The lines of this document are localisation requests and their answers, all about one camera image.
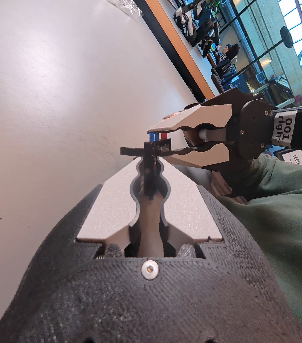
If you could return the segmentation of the person's green shirt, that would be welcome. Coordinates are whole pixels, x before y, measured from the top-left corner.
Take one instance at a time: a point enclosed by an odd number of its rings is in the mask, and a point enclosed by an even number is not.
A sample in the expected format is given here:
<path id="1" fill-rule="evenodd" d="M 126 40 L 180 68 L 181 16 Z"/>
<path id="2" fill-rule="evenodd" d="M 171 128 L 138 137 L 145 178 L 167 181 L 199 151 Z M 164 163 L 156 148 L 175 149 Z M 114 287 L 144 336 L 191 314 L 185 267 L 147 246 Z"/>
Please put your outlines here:
<path id="1" fill-rule="evenodd" d="M 252 234 L 302 323 L 302 194 L 246 200 L 247 204 L 227 197 L 219 201 Z"/>

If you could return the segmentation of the black frame lego assembly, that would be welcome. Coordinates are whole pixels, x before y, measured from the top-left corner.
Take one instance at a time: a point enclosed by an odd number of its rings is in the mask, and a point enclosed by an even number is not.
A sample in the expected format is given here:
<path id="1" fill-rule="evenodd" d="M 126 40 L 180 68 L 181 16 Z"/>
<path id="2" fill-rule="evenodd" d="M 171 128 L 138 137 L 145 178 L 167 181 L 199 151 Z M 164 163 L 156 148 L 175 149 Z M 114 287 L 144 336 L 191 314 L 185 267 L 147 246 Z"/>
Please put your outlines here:
<path id="1" fill-rule="evenodd" d="M 144 195 L 153 200 L 158 192 L 161 166 L 158 160 L 162 153 L 171 150 L 171 139 L 167 133 L 149 133 L 149 140 L 143 148 L 121 147 L 120 154 L 124 156 L 143 158 L 143 191 Z"/>

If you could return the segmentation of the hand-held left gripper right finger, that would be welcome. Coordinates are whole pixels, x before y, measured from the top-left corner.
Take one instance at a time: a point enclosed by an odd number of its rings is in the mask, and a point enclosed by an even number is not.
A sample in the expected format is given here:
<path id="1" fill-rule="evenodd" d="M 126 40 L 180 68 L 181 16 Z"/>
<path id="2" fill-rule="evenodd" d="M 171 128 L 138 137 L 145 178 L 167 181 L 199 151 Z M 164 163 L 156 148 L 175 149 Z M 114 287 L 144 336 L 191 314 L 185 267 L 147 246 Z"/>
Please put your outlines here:
<path id="1" fill-rule="evenodd" d="M 184 244 L 222 243 L 223 236 L 198 185 L 167 162 L 157 158 L 158 191 L 162 239 L 170 246 L 169 254 L 177 254 Z"/>

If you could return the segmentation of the black round-base pole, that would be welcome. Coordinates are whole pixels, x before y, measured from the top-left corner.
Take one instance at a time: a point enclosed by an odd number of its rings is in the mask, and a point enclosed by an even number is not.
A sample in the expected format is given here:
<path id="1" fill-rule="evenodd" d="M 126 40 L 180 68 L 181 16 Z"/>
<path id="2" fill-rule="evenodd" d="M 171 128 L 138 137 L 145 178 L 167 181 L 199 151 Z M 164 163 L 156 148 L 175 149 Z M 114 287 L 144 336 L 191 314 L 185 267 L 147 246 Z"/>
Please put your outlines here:
<path id="1" fill-rule="evenodd" d="M 270 55 L 271 51 L 277 48 L 279 45 L 284 44 L 284 46 L 288 49 L 291 49 L 293 47 L 293 40 L 292 40 L 291 34 L 289 30 L 287 29 L 287 27 L 283 26 L 280 29 L 281 39 L 277 43 L 275 43 L 273 46 L 271 46 L 269 49 L 264 51 L 262 54 L 256 56 L 256 50 L 254 49 L 254 46 L 247 32 L 244 30 L 242 31 L 242 33 L 243 33 L 243 37 L 240 42 L 242 43 L 242 46 L 244 47 L 245 51 L 249 52 L 250 57 L 253 58 L 253 60 L 250 61 L 247 66 L 243 67 L 241 70 L 239 70 L 236 74 L 232 75 L 231 77 L 227 78 L 227 76 L 224 76 L 224 79 L 226 80 L 223 84 L 228 84 L 232 82 L 234 78 L 236 78 L 237 76 L 240 76 L 242 73 L 244 73 L 253 65 L 258 65 L 258 67 L 262 68 L 262 71 L 264 71 L 264 68 L 271 63 L 272 57 L 269 56 L 267 61 L 264 58 Z"/>

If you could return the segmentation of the black white lab equipment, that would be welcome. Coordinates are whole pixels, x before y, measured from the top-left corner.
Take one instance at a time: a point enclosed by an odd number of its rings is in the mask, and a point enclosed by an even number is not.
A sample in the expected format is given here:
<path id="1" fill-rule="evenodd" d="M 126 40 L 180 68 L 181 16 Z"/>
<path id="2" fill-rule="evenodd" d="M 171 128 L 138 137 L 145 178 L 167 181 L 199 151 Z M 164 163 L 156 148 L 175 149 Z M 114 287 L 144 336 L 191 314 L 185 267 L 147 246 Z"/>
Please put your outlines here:
<path id="1" fill-rule="evenodd" d="M 220 45 L 219 25 L 211 19 L 211 14 L 203 23 L 196 28 L 195 21 L 198 21 L 206 9 L 216 10 L 219 1 L 195 0 L 191 3 L 176 1 L 179 5 L 173 18 L 180 28 L 183 36 L 192 47 L 199 46 L 202 50 L 202 57 L 207 58 L 213 44 Z"/>

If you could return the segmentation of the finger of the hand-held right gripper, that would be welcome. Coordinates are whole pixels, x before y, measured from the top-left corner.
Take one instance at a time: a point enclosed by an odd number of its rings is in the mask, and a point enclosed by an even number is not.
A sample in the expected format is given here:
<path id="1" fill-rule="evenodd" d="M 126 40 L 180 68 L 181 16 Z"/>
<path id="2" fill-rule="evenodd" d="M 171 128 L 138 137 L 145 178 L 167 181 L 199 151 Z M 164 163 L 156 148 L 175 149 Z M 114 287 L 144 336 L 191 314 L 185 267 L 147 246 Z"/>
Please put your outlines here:
<path id="1" fill-rule="evenodd" d="M 217 128 L 225 127 L 232 116 L 232 105 L 196 105 L 190 109 L 183 110 L 173 116 L 163 119 L 147 133 L 174 132 L 196 128 L 200 125 L 210 124 Z"/>
<path id="2" fill-rule="evenodd" d="M 194 168 L 206 168 L 207 166 L 229 161 L 230 151 L 223 143 L 219 143 L 206 151 L 194 148 L 184 148 L 173 151 L 171 155 L 164 156 L 170 164 L 182 165 Z"/>

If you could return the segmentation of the person's right hand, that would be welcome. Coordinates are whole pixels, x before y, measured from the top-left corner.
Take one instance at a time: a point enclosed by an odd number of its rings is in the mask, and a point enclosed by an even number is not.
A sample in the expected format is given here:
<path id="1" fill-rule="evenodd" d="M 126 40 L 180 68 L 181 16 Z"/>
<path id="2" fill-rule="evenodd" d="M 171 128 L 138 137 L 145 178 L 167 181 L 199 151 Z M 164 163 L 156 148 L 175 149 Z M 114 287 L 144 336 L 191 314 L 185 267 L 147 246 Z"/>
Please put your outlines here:
<path id="1" fill-rule="evenodd" d="M 205 139 L 201 139 L 199 136 L 199 132 L 202 129 L 203 128 L 198 127 L 198 128 L 190 128 L 188 130 L 183 130 L 184 138 L 189 147 L 200 148 L 207 143 Z"/>

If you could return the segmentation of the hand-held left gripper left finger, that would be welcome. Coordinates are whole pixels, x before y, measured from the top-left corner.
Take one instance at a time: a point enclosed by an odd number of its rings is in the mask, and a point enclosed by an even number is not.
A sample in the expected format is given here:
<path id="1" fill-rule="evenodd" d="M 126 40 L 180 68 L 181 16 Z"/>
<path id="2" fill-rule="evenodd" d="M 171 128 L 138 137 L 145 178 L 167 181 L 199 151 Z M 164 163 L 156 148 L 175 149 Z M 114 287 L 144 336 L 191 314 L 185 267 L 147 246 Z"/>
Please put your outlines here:
<path id="1" fill-rule="evenodd" d="M 136 217 L 137 204 L 130 191 L 138 177 L 141 157 L 131 161 L 122 170 L 106 180 L 94 201 L 80 231 L 80 242 L 116 244 L 126 248 L 130 243 L 129 227 Z"/>

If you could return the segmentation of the crumpled clear plastic wrapper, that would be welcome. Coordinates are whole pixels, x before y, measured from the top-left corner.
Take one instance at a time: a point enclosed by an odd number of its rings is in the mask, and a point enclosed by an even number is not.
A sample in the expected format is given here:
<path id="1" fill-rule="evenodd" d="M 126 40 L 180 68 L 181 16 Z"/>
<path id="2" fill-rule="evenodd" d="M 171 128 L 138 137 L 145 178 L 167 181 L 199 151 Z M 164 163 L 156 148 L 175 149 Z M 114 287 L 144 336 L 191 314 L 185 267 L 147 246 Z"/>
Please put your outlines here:
<path id="1" fill-rule="evenodd" d="M 133 0 L 107 0 L 107 2 L 129 16 L 143 16 L 142 10 Z"/>

